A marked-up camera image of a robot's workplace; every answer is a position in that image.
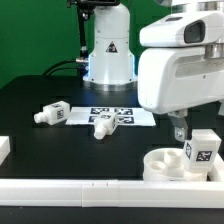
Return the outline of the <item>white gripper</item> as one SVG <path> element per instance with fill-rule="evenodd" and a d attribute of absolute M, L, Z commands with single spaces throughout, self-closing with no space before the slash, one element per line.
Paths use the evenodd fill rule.
<path fill-rule="evenodd" d="M 224 58 L 204 55 L 204 47 L 151 48 L 139 59 L 139 104 L 155 114 L 168 113 L 180 142 L 188 136 L 187 108 L 224 99 Z"/>

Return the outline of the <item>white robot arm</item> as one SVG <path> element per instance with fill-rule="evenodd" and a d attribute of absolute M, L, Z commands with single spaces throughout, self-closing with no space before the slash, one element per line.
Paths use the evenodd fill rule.
<path fill-rule="evenodd" d="M 134 63 L 129 50 L 129 11 L 95 9 L 94 50 L 84 84 L 103 91 L 137 87 L 142 108 L 167 114 L 175 138 L 188 138 L 191 107 L 224 101 L 224 0 L 154 0 L 171 9 L 140 31 L 146 48 Z"/>

